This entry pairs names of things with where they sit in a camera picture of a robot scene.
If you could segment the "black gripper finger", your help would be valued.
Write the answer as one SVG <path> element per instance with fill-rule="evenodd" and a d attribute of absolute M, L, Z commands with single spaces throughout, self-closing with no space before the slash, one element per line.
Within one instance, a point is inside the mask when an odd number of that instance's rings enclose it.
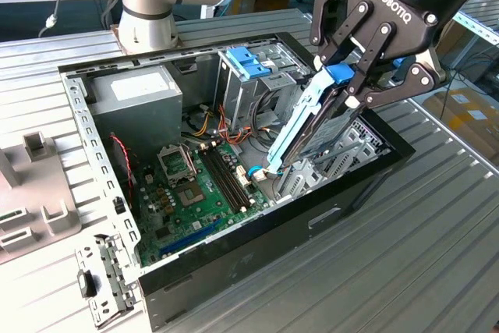
<path fill-rule="evenodd" d="M 438 88 L 446 79 L 433 46 L 415 55 L 404 80 L 397 86 L 378 90 L 366 85 L 373 69 L 396 35 L 394 23 L 382 23 L 356 66 L 356 72 L 345 90 L 345 105 L 348 108 L 377 108 L 400 100 L 425 94 Z"/>
<path fill-rule="evenodd" d="M 327 21 L 327 13 L 330 6 L 338 1 L 314 1 L 310 43 L 318 47 L 317 55 L 313 60 L 316 71 L 337 64 L 349 56 L 356 47 L 352 38 L 373 13 L 373 3 L 369 0 L 361 0 L 349 11 L 343 22 L 333 30 L 331 23 Z"/>

